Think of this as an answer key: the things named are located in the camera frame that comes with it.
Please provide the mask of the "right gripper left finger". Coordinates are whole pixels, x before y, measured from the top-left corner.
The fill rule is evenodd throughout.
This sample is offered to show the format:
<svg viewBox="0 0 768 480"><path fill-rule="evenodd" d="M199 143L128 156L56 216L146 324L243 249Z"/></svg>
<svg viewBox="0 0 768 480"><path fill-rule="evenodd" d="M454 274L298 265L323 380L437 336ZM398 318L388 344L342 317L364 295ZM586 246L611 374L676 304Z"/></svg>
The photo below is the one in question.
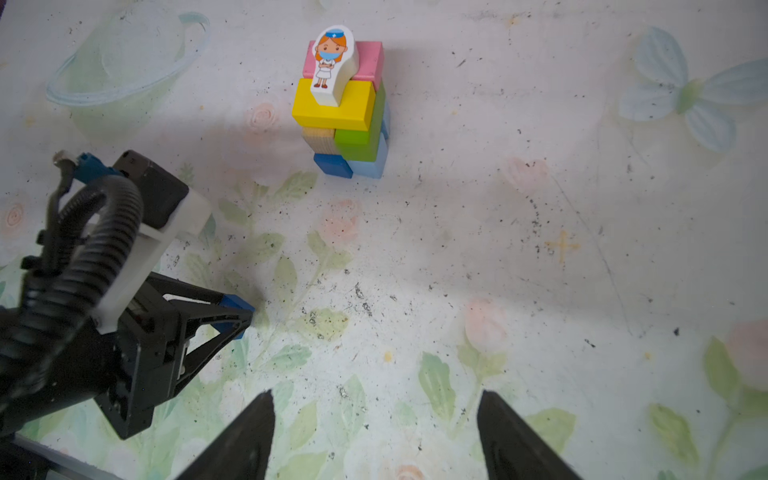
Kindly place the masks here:
<svg viewBox="0 0 768 480"><path fill-rule="evenodd" d="M177 477L264 480L276 425L270 390L260 393Z"/></svg>

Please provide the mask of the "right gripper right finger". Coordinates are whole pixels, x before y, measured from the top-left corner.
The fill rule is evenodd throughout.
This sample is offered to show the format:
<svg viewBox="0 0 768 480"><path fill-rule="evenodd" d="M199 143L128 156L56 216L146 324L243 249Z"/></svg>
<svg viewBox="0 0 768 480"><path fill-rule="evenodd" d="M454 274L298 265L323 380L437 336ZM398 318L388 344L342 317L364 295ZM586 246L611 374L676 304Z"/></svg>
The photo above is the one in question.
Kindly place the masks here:
<svg viewBox="0 0 768 480"><path fill-rule="evenodd" d="M490 480L580 479L496 392L483 391L477 426Z"/></svg>

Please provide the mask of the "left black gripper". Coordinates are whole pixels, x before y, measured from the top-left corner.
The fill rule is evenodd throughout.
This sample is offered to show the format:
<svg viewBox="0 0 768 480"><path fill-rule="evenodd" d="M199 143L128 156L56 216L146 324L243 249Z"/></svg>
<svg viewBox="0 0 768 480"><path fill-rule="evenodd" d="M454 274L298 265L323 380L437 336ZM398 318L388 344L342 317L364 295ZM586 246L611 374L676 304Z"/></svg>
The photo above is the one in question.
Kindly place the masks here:
<svg viewBox="0 0 768 480"><path fill-rule="evenodd" d="M151 293L129 303L110 336L110 373L96 404L117 436L126 440L146 429L155 408L178 395L225 346L243 337L249 314L218 305L225 293L152 272ZM233 322L228 333L213 324Z"/></svg>

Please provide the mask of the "dark blue wood cube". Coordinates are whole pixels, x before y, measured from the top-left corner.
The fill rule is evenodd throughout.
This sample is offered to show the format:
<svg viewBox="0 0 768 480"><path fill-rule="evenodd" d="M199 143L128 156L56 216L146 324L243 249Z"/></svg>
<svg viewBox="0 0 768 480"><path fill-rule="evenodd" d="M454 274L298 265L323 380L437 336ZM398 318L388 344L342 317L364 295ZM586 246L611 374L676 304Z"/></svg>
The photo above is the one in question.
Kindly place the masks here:
<svg viewBox="0 0 768 480"><path fill-rule="evenodd" d="M352 168L341 155L315 153L313 160L326 175L346 179L353 177Z"/></svg>

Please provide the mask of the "natural wood rectangular block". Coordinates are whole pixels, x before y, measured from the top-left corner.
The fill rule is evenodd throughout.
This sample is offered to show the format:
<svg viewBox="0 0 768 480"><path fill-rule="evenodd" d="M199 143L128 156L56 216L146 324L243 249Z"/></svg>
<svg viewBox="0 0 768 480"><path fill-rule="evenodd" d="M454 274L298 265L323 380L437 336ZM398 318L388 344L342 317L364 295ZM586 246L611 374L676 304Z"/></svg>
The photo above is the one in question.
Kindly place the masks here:
<svg viewBox="0 0 768 480"><path fill-rule="evenodd" d="M302 138L317 154L339 155L340 152L335 143L335 129L328 128L302 128Z"/></svg>

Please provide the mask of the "light blue wood cube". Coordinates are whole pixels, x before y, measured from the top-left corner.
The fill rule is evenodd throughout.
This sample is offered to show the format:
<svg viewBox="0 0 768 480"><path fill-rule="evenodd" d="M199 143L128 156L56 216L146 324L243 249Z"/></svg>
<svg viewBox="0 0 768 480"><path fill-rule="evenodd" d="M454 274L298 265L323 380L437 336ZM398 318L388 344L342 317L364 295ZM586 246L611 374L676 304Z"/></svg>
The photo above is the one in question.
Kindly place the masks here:
<svg viewBox="0 0 768 480"><path fill-rule="evenodd" d="M388 158L388 143L384 135L380 135L377 153L372 162L368 161L350 161L347 163L355 175L361 175L368 178L380 179L384 173L386 161Z"/></svg>
<svg viewBox="0 0 768 480"><path fill-rule="evenodd" d="M389 140L389 137L390 137L390 126L391 126L391 109L390 109L389 102L386 102L384 106L384 113L383 113L382 124L381 124L381 133L383 134L386 140Z"/></svg>

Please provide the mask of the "green rectangular wood block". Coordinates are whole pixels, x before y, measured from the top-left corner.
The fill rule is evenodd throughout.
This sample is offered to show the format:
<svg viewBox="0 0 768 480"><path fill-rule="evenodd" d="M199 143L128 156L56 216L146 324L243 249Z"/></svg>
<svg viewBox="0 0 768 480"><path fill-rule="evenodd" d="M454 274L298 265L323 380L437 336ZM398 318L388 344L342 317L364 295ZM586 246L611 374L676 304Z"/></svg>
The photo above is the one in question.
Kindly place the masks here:
<svg viewBox="0 0 768 480"><path fill-rule="evenodd" d="M346 161L372 162L375 159L381 135L384 106L387 99L385 87L380 85L379 90L375 94L370 128L367 131L336 130L335 143L340 155Z"/></svg>

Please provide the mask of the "yellow rectangular wood block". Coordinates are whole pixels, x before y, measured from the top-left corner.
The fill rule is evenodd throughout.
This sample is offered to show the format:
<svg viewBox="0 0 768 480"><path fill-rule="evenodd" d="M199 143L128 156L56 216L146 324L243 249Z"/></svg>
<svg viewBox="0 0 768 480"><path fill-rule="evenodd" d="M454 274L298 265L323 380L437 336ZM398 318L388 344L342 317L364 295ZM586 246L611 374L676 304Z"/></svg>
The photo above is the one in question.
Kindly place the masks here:
<svg viewBox="0 0 768 480"><path fill-rule="evenodd" d="M372 82L350 81L339 107L323 106L310 92L310 79L298 82L292 116L308 128L367 131L370 129L376 91Z"/></svg>

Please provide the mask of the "round cartoon face sticker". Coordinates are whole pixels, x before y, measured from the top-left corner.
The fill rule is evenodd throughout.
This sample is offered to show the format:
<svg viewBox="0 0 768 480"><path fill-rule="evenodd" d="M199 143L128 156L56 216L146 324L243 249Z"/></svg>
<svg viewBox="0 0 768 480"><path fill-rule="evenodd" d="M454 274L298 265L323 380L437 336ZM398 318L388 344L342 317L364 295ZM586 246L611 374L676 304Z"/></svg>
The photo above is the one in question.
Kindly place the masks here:
<svg viewBox="0 0 768 480"><path fill-rule="evenodd" d="M321 106L339 107L347 83L357 74L359 54L353 32L344 25L325 29L316 39L310 92Z"/></svg>

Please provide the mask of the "pink rectangular wood block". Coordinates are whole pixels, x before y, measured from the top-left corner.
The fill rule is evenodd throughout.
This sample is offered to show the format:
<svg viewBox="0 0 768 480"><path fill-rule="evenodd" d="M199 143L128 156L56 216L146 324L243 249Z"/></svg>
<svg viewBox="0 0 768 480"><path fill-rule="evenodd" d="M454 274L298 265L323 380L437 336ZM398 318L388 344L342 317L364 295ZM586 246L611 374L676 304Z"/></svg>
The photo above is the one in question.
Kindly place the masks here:
<svg viewBox="0 0 768 480"><path fill-rule="evenodd" d="M357 41L356 48L359 55L359 68L352 79L371 82L374 90L378 91L382 83L385 61L383 44L377 41ZM302 70L304 78L310 79L314 75L316 64L314 55L314 41L310 41Z"/></svg>

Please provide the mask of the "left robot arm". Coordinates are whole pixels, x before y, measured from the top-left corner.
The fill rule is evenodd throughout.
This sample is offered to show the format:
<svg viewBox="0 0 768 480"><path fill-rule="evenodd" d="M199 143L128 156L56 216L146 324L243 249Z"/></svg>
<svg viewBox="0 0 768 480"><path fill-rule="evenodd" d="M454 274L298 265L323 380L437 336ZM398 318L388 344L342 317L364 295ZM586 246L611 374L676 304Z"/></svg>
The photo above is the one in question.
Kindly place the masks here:
<svg viewBox="0 0 768 480"><path fill-rule="evenodd" d="M152 273L113 333L86 323L62 352L34 361L32 384L1 411L1 434L94 400L122 439L146 429L160 405L251 325L255 309L224 294Z"/></svg>

